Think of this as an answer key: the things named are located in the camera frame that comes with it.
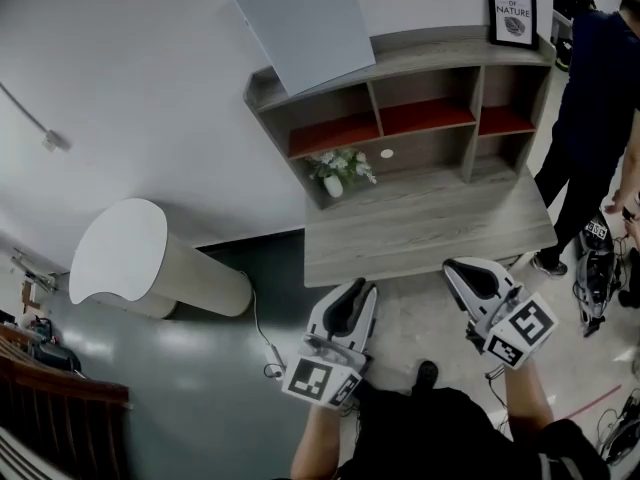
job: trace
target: gray floor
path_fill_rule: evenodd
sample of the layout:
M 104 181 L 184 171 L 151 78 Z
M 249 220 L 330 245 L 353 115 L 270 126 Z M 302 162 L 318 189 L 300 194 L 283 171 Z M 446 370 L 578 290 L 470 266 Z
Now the gray floor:
M 211 254 L 251 277 L 262 328 L 293 348 L 326 289 L 302 282 L 303 236 L 230 245 Z M 236 319 L 178 306 L 150 320 L 95 302 L 47 304 L 57 333 L 92 378 L 131 390 L 127 447 L 139 479 L 287 476 L 308 406 L 263 375 L 253 314 Z

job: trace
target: black pants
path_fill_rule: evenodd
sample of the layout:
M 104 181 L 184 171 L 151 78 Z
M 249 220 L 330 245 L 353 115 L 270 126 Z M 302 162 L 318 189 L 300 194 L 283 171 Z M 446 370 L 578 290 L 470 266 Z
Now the black pants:
M 576 164 L 560 141 L 553 140 L 542 169 L 536 176 L 536 185 L 545 206 L 549 208 L 567 182 L 569 187 L 554 226 L 558 244 L 540 252 L 540 260 L 545 266 L 557 265 L 567 244 L 595 216 L 600 203 L 609 193 L 612 176 L 585 170 Z

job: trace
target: black shoe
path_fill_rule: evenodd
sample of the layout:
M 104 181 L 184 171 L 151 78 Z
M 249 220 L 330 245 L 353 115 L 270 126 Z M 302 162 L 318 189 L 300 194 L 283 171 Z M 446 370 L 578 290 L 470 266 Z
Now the black shoe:
M 544 272 L 545 274 L 551 277 L 555 277 L 557 279 L 564 277 L 567 271 L 569 270 L 569 268 L 559 260 L 558 260 L 558 264 L 552 267 L 545 265 L 544 263 L 542 263 L 542 260 L 540 259 L 540 253 L 536 254 L 531 259 L 531 265 L 533 265 L 533 268 L 535 268 L 536 270 L 540 270 L 541 272 Z
M 438 380 L 438 367 L 433 361 L 422 361 L 418 368 L 418 376 L 416 377 L 415 387 L 424 389 L 433 389 Z
M 640 300 L 634 297 L 630 291 L 620 290 L 618 292 L 618 300 L 623 308 L 640 309 Z

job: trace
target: wooden shelf unit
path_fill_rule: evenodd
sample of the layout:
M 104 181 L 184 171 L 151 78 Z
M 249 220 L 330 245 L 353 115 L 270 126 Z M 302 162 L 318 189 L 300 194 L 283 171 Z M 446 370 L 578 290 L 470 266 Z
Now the wooden shelf unit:
M 251 76 L 244 99 L 320 209 L 336 200 L 310 179 L 305 157 L 334 148 L 365 152 L 374 174 L 446 166 L 473 183 L 476 159 L 492 156 L 519 174 L 555 51 L 542 38 L 531 51 L 489 44 L 487 36 L 487 27 L 474 26 L 372 37 L 373 66 L 294 96 L 266 68 Z

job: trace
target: white flower vase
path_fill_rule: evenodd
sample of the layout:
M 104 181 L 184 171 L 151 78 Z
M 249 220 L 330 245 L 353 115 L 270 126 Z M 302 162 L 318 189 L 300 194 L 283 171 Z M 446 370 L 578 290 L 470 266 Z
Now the white flower vase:
M 340 197 L 344 192 L 342 182 L 335 174 L 324 178 L 322 181 L 324 181 L 324 186 L 327 188 L 327 192 L 329 192 L 331 197 Z

